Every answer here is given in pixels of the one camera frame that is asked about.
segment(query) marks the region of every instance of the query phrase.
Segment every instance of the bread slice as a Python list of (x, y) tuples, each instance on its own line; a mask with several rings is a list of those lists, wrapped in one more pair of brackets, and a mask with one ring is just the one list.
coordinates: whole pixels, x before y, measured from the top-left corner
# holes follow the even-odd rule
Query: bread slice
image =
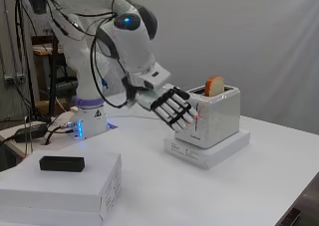
[(224, 92), (225, 85), (223, 83), (222, 76), (212, 76), (210, 77), (205, 85), (205, 96), (214, 97)]

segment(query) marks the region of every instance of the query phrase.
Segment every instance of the table surface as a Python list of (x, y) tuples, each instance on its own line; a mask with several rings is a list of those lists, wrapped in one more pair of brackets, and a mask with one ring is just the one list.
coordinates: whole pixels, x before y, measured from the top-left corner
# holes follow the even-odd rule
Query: table surface
[(319, 171), (319, 135), (243, 116), (250, 145), (202, 170), (163, 152), (173, 132), (160, 120), (122, 114), (109, 118), (119, 128), (63, 149), (121, 154), (122, 188), (105, 225), (272, 226)]

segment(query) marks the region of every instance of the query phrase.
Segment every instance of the blue light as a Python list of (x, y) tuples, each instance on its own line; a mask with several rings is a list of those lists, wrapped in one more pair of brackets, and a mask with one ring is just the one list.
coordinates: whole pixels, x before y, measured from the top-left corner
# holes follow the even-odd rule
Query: blue light
[(79, 138), (82, 138), (83, 137), (82, 123), (80, 121), (78, 121), (78, 130), (79, 130)]

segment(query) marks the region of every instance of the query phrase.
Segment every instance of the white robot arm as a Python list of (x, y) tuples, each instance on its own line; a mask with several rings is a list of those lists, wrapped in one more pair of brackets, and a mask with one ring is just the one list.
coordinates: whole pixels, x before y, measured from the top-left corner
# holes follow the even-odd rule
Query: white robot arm
[[(36, 14), (48, 21), (64, 48), (67, 64), (78, 75), (77, 137), (108, 130), (103, 102), (121, 108), (136, 100), (154, 111), (175, 130), (187, 128), (196, 111), (189, 95), (166, 85), (170, 73), (155, 61), (151, 40), (158, 22), (152, 12), (130, 0), (29, 0)], [(127, 101), (111, 104), (102, 94), (103, 77), (110, 66), (124, 72)]]

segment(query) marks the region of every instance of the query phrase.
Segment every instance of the white wall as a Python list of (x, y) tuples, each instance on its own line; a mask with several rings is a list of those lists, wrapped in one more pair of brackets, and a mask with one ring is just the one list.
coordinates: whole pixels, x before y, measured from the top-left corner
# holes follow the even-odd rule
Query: white wall
[(137, 1), (159, 19), (155, 53), (174, 84), (223, 75), (242, 114), (319, 133), (319, 0)]

